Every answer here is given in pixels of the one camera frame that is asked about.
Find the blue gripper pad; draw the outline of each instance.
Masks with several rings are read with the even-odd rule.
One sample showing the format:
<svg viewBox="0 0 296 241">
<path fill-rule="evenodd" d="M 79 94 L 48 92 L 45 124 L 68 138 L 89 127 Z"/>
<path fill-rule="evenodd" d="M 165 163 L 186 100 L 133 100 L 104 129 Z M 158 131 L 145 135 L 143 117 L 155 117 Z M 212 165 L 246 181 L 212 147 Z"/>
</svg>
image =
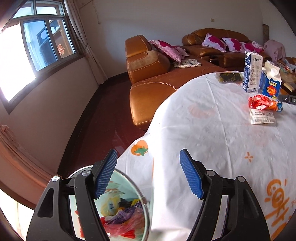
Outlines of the blue gripper pad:
<svg viewBox="0 0 296 241">
<path fill-rule="evenodd" d="M 191 188 L 191 191 L 198 198 L 202 198 L 204 194 L 204 191 L 202 190 L 202 180 L 197 173 L 192 161 L 191 157 L 187 155 L 185 150 L 180 151 L 180 164 Z"/>
<path fill-rule="evenodd" d="M 101 173 L 96 179 L 96 190 L 95 197 L 99 198 L 100 195 L 105 193 L 105 190 L 108 186 L 114 168 L 117 164 L 117 152 L 112 150 L 111 153 L 108 153 L 107 160 L 102 168 Z"/>
</svg>

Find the brown leather sofa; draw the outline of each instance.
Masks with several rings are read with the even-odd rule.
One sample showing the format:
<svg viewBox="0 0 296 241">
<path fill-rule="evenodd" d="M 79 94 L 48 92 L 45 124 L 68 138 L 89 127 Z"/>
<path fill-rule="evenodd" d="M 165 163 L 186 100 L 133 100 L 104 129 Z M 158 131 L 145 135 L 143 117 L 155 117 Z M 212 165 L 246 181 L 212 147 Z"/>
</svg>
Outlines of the brown leather sofa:
<svg viewBox="0 0 296 241">
<path fill-rule="evenodd" d="M 207 33 L 218 38 L 234 38 L 240 42 L 252 42 L 247 36 L 238 32 L 218 28 L 203 28 L 194 31 L 191 34 L 185 35 L 182 39 L 182 43 L 184 45 L 183 48 L 186 49 L 190 54 L 206 61 L 210 60 L 210 56 L 216 56 L 219 60 L 219 66 L 227 70 L 237 70 L 243 72 L 244 53 L 224 53 L 211 47 L 202 46 L 201 44 L 204 41 Z M 263 56 L 263 62 L 266 60 L 271 61 L 271 57 L 267 54 L 261 53 L 261 55 Z"/>
<path fill-rule="evenodd" d="M 127 39 L 125 47 L 128 74 L 132 82 L 131 114 L 134 124 L 142 130 L 148 129 L 161 103 L 186 82 L 204 74 L 226 71 L 201 59 L 202 66 L 174 68 L 166 56 L 152 50 L 143 35 Z"/>
</svg>

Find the red plastic wrapper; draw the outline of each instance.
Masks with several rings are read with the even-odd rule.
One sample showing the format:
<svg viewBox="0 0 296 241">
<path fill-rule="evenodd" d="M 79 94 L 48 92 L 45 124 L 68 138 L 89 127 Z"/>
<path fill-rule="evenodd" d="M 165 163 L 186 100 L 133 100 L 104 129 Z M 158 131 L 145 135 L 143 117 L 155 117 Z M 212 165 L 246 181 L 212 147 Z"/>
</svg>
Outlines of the red plastic wrapper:
<svg viewBox="0 0 296 241">
<path fill-rule="evenodd" d="M 255 95 L 249 98 L 249 108 L 257 110 L 273 110 L 281 112 L 283 103 L 270 100 L 264 95 Z"/>
<path fill-rule="evenodd" d="M 105 231 L 110 234 L 111 237 L 117 237 L 121 235 L 135 239 L 136 233 L 144 233 L 145 217 L 143 209 L 136 207 L 132 217 L 122 224 L 108 224 L 106 219 L 109 217 L 101 217 L 101 222 Z"/>
</svg>

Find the beige curtain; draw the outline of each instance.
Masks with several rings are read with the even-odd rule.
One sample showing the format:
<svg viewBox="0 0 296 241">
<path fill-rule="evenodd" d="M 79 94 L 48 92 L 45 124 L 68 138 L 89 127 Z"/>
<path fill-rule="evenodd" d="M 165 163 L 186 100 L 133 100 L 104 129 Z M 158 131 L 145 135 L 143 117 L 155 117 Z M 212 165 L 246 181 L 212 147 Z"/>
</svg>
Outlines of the beige curtain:
<svg viewBox="0 0 296 241">
<path fill-rule="evenodd" d="M 54 173 L 50 173 L 16 141 L 8 126 L 0 124 L 0 156 L 14 168 L 44 189 Z"/>
<path fill-rule="evenodd" d="M 103 71 L 98 59 L 94 55 L 91 47 L 87 43 L 77 4 L 75 0 L 64 0 L 64 3 L 74 31 L 83 48 L 85 49 L 86 58 L 88 59 L 94 77 L 98 84 L 102 84 L 107 79 L 107 76 Z"/>
</svg>

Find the orange chinese character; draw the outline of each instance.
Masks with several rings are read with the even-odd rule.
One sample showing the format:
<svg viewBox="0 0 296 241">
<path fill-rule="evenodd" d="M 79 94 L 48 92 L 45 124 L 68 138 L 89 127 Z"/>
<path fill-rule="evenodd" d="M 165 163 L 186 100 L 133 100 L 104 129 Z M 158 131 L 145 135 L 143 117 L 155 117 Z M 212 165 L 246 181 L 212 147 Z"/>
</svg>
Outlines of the orange chinese character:
<svg viewBox="0 0 296 241">
<path fill-rule="evenodd" d="M 290 197 L 286 198 L 285 200 L 285 192 L 281 187 L 281 181 L 279 179 L 273 179 L 272 181 L 270 181 L 269 184 L 267 185 L 266 191 L 269 197 L 265 198 L 264 201 L 265 202 L 271 201 L 271 205 L 275 210 L 267 214 L 265 216 L 265 219 L 269 219 L 275 215 L 276 219 L 271 224 L 271 226 L 274 227 L 280 221 L 283 221 L 285 219 L 285 214 L 289 210 L 289 207 L 285 208 L 285 205 L 290 200 Z M 284 222 L 276 229 L 276 231 L 271 235 L 271 240 L 275 239 L 275 237 L 283 230 L 286 224 L 287 223 Z"/>
</svg>

